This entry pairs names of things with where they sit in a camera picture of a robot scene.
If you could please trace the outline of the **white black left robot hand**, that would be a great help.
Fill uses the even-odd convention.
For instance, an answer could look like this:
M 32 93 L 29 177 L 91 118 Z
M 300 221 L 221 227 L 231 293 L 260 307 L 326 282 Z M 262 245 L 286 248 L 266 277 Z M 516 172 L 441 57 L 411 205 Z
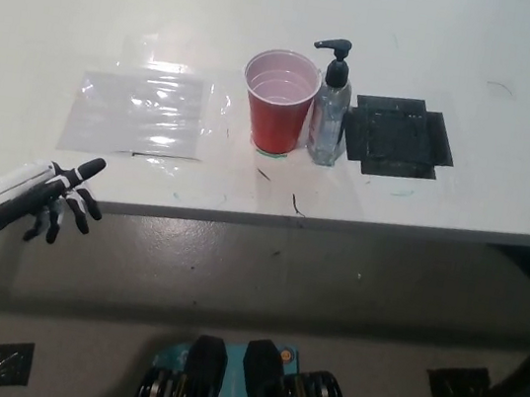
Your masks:
M 31 215 L 36 220 L 24 234 L 30 241 L 44 235 L 55 242 L 62 223 L 63 210 L 71 209 L 82 234 L 90 232 L 88 219 L 100 220 L 102 213 L 86 182 L 107 167 L 103 158 L 89 160 L 73 169 L 61 168 L 51 161 L 23 165 L 0 178 L 0 231 L 11 223 Z

